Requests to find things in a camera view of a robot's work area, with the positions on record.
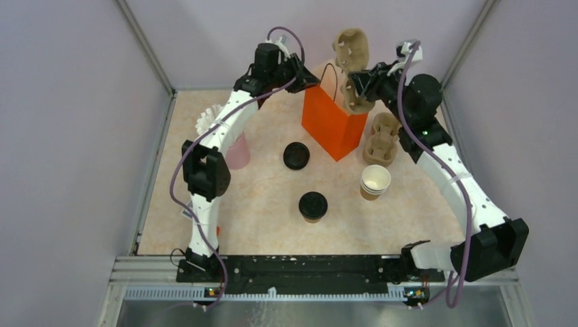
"metal floor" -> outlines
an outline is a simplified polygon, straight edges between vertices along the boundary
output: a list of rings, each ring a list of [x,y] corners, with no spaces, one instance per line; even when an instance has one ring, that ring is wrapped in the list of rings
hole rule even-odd
[[[432,288],[437,294],[441,287]],[[458,309],[444,299],[423,311],[393,307],[387,302],[223,302],[203,313],[175,301],[124,300],[117,327],[171,326],[512,326],[499,286],[464,289]]]

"paper cup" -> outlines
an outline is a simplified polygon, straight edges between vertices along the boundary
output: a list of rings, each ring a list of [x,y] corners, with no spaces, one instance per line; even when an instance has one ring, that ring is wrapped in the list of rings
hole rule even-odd
[[[251,153],[249,152],[249,147],[247,146],[247,140],[245,139],[245,133],[241,133],[241,136],[227,151],[227,156],[225,161],[227,167],[231,170],[239,170],[244,168],[251,160]]]
[[[385,167],[368,166],[361,173],[361,196],[366,200],[373,201],[387,190],[390,183],[391,175]]]

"white paper cup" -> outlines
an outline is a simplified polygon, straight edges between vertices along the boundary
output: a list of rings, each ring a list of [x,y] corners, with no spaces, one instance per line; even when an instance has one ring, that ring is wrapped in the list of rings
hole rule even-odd
[[[366,200],[373,201],[387,190],[390,183],[391,175],[385,167],[368,166],[361,173],[361,196]]]

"black motor joint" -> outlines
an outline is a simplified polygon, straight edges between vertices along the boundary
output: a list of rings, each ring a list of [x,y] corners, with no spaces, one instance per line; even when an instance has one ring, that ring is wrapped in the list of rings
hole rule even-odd
[[[248,92],[252,97],[258,97],[269,91],[295,81],[287,87],[287,92],[298,93],[319,84],[316,78],[293,53],[289,57],[272,43],[261,43],[255,50],[255,61],[249,66],[247,73],[234,84],[234,90]]]

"pink cup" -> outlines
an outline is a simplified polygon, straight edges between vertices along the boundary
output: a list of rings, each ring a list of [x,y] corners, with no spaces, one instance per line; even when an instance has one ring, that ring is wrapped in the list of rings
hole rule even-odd
[[[251,153],[249,152],[249,147],[247,146],[247,140],[245,139],[245,132],[241,133],[239,139],[233,143],[233,145],[227,151],[227,156],[225,161],[227,166],[232,170],[239,170],[244,168],[251,160]]]

